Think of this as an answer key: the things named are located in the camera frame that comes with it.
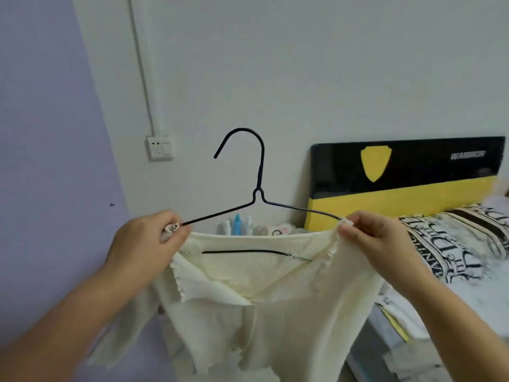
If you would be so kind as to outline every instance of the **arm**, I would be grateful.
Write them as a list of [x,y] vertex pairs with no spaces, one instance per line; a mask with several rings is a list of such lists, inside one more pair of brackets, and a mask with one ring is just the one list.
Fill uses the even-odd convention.
[[3,349],[0,380],[69,380],[101,328],[166,268],[184,243],[188,227],[160,242],[163,228],[177,221],[174,213],[163,211],[121,227],[103,267]]
[[396,219],[370,212],[348,216],[338,232],[358,245],[372,266],[417,310],[456,382],[509,380],[509,348],[449,288],[433,276]]

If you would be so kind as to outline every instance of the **headboard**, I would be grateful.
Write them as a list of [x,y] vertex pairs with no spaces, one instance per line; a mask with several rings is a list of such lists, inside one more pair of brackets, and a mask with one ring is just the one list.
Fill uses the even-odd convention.
[[[400,216],[433,214],[490,193],[506,138],[351,142],[311,147],[309,208],[337,215],[364,209]],[[305,227],[336,221],[308,213]]]

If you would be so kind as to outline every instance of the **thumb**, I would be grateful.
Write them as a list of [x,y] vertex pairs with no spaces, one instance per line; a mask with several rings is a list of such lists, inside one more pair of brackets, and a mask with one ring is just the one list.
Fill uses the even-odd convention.
[[371,237],[358,230],[356,227],[348,224],[342,224],[337,228],[337,233],[346,238],[349,242],[357,245],[362,250],[369,250],[374,243],[374,237]]
[[191,230],[192,227],[189,225],[178,228],[163,244],[171,258],[175,255],[175,253],[177,253],[182,244],[186,242],[187,237],[189,237],[189,234],[191,233]]

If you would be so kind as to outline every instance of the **wall socket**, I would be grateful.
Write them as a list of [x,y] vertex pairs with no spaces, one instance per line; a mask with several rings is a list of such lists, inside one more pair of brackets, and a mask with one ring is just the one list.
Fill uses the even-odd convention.
[[172,161],[174,146],[169,136],[148,136],[147,147],[151,161]]

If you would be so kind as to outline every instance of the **yellow shield emblem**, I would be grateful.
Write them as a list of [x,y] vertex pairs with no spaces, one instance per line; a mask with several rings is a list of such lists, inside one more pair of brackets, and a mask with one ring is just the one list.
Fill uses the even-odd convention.
[[388,146],[366,146],[364,150],[361,150],[362,166],[366,177],[371,182],[375,182],[382,176],[389,163],[391,152]]

